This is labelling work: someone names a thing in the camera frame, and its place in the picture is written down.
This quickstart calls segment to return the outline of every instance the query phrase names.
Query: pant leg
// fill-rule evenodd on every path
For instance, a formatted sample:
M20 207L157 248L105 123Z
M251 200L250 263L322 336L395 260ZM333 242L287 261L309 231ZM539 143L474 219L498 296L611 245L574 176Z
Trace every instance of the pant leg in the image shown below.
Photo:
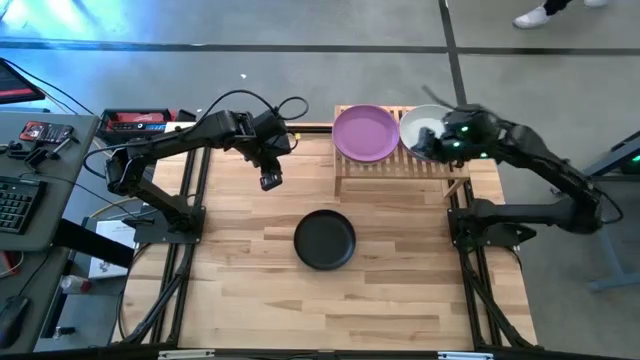
M560 10L564 10L571 0L547 0L544 3L544 9L547 11L547 15L555 15Z

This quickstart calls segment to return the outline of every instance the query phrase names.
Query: gray desk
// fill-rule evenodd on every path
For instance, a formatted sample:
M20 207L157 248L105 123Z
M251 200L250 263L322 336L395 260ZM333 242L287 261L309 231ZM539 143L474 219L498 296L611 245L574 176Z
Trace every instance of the gray desk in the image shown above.
M17 140L28 121L44 121L73 126L73 134L80 143L71 144L64 148L60 152L60 160L45 160L38 167L38 170L44 175L75 182L82 168L82 159L91 146L99 119L95 116L84 115L0 112L0 144ZM30 148L33 143L23 142L23 145ZM46 148L54 149L55 146L47 145ZM3 176L19 176L26 172L30 171L22 161L0 155L0 173ZM26 178L46 181L48 184L45 196L25 234L0 233L0 250L41 251L48 247L58 228L64 208L67 206L71 190L73 190L73 185L65 181L34 176Z
M0 356L33 351L69 253L70 250L65 248L54 247L51 249L47 263L42 266L23 293L24 296L31 299L31 304L29 304L20 337L8 349L0 349ZM44 256L44 252L25 253L24 262L20 266L20 274L0 279L0 304L3 304L6 298L20 292L29 276L42 263Z
M63 149L60 153L62 157L60 160L46 160L38 169L45 175L75 182L82 167L82 158L89 149L93 134L98 126L98 118L94 116L0 112L0 143L17 140L28 121L45 121L73 126L74 136L80 140L80 144L73 144ZM24 145L31 147L32 143L26 142ZM3 176L18 176L25 172L29 172L29 170L21 161L0 155L0 173ZM27 251L24 253L25 259L20 266L20 273L16 276L0 279L0 304L4 303L6 298L18 294L27 279L44 260L43 250L48 249L53 240L73 189L73 185L60 180L42 180L48 182L45 197L31 220L27 232L24 235L0 233L0 250ZM20 337L8 349L0 349L0 355L33 351L70 253L70 250L61 247L51 248L50 251L51 254L46 264L38 271L23 293L31 300L31 303Z

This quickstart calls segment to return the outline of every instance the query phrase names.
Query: concrete floor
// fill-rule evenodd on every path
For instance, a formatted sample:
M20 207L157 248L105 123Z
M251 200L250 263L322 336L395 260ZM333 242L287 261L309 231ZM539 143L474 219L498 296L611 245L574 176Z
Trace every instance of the concrete floor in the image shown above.
M455 100L449 57L438 48L451 45L445 41L438 0L112 0L108 5L100 0L67 0L56 1L55 7L46 0L24 3L22 17L14 13L0 24L0 56L51 81L96 112L106 107L197 111L235 88L257 91L273 102L303 96L311 110L301 121L309 122L331 121L334 104L429 102L420 90L422 84ZM461 55L467 99L533 127L553 151L584 168L638 130L640 40L636 34L640 25L636 19L640 2L612 0L607 8L589 10L578 0L543 29L515 30L512 18L538 3L448 0L455 41L467 48L596 50L587 56ZM99 42L120 42L132 51L9 49L18 43L48 40L84 41L81 44L89 48L99 47ZM55 44L64 49L60 41ZM147 44L177 46L167 47L172 51L166 52L138 51ZM248 47L225 52L191 51L194 48L189 44L359 48L251 52ZM380 52L369 48L368 53L359 53L364 47L379 47ZM613 56L599 52L608 48L635 53ZM29 106L56 111L46 102ZM221 106L261 109L256 101L242 96L225 100ZM530 172L503 164L500 173L507 202L553 200L548 184ZM80 183L102 185L100 179L86 173ZM636 187L606 187L627 213L623 223L610 227L610 233L628 271L640 271L640 242L632 235L638 228L633 221L638 212ZM80 221L102 206L100 200L79 190L72 196L66 217ZM522 246L522 259L541 345L559 351L638 357L640 286L597 294L588 291L589 280L609 274L595 237L540 229L537 238ZM42 342L38 349L108 341L112 315L89 316L91 311L80 314L75 309L111 308L113 297L80 297L71 302L62 322L80 326L80 334Z

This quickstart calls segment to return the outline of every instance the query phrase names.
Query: shoe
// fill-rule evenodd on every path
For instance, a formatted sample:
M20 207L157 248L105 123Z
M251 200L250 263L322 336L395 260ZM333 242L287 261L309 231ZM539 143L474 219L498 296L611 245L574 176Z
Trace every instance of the shoe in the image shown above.
M547 11L542 6L538 6L513 20L513 25L518 29L533 29L546 24L550 19L551 16L547 15Z
M609 3L609 0L584 0L584 4L590 8L605 6L607 3Z

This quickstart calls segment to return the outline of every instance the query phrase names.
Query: desk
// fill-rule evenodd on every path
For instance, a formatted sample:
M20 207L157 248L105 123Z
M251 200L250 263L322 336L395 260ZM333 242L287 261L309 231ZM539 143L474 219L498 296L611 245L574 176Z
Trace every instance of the desk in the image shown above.
M0 112L0 144L17 140L22 128L28 121L44 121L54 124L73 126L73 135L79 144L70 144L60 152L59 160L45 160L38 170L43 175L51 175L75 182L82 168L82 159L87 153L93 134L98 126L98 118L84 115L32 114ZM23 142L26 148L33 143ZM47 145L53 150L55 145ZM31 172L21 160L10 159L0 155L0 169L3 176L17 177ZM27 231L23 235L0 233L1 250L41 251L53 241L56 229L67 201L73 190L73 185L65 181L29 176L29 179L46 181L45 197L40 202L36 213L31 219Z
M49 311L51 299L58 287L60 274L63 273L70 250L60 247L51 249L47 263L24 291L23 295L31 300L27 315L22 325L22 332L16 342L8 349L0 349L0 355L30 353L36 345L40 330ZM25 253L24 262L20 265L20 274L0 279L0 304L13 295L17 295L27 279L44 260L44 252Z
M0 112L0 143L8 143L17 140L22 128L28 121L44 121L56 124L71 125L74 128L74 136L80 144L72 144L61 151L61 159L57 161L46 160L38 167L45 175L61 177L75 182L82 167L82 158L89 149L91 139L98 125L95 116L71 116L54 115L44 113L11 113ZM6 155L0 155L0 172L3 176L17 177L29 172L21 160L10 159ZM0 304L6 298L18 294L27 279L44 260L44 249L48 249L53 241L56 229L60 223L62 213L66 207L73 185L59 181L42 179L47 181L47 191L40 206L24 235L0 233L0 250L25 251L24 262L20 266L20 273L15 276L0 279ZM36 340L42 329L47 311L50 308L51 299L58 287L60 275L63 272L70 251L66 248L51 248L51 255L46 264L31 280L24 295L31 303L27 310L21 335L8 349L0 349L0 354L26 353L33 351Z
M159 161L154 182L177 194L185 158ZM472 349L440 181L346 180L338 200L328 134L303 134L281 163L284 184L263 192L259 171L239 153L213 151L179 347ZM504 201L493 161L473 161L470 176L476 197ZM311 270L293 249L296 225L317 209L341 212L356 229L355 254L337 271ZM158 295L166 251L151 246L131 272L123 307L127 333ZM504 249L486 252L497 303L535 343L517 261Z

